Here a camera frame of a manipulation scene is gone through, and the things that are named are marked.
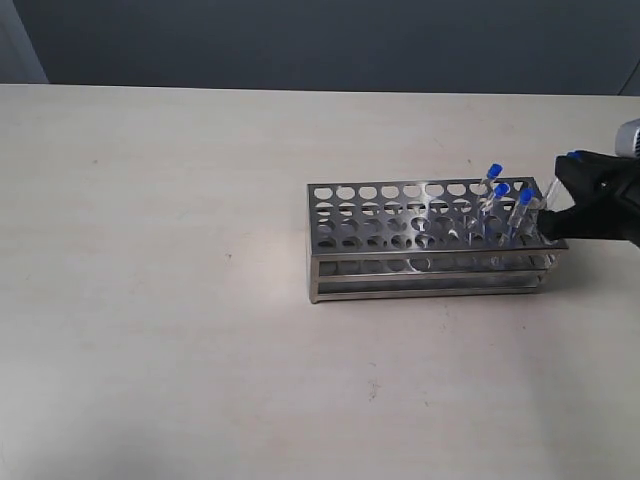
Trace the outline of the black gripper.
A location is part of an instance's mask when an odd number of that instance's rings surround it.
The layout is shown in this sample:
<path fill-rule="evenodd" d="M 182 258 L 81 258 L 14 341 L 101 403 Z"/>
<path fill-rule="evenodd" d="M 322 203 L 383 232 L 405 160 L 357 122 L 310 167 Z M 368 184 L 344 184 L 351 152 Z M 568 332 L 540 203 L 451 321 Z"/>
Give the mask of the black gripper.
<path fill-rule="evenodd" d="M 600 190 L 600 206 L 542 210 L 537 229 L 549 240 L 624 240 L 639 244 L 639 168 L 627 157 L 572 151 L 556 157 L 555 177 L 576 204 Z"/>

